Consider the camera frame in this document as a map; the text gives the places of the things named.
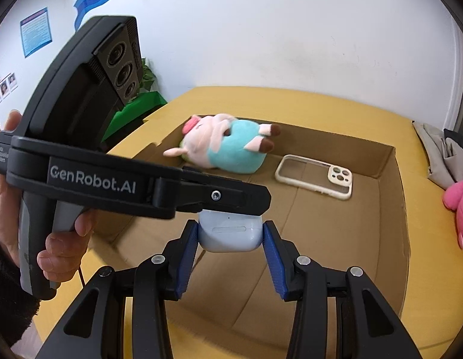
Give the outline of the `person's left hand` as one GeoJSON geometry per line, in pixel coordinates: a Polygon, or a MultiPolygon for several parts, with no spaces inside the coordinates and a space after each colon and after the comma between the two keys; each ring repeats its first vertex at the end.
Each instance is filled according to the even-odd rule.
{"type": "Polygon", "coordinates": [[[26,267],[27,257],[34,256],[47,280],[63,283],[71,280],[81,267],[81,261],[89,245],[89,239],[98,223],[98,212],[89,209],[82,212],[66,232],[38,232],[33,217],[23,201],[24,192],[9,185],[6,176],[0,174],[0,248],[18,267],[26,267]]]}

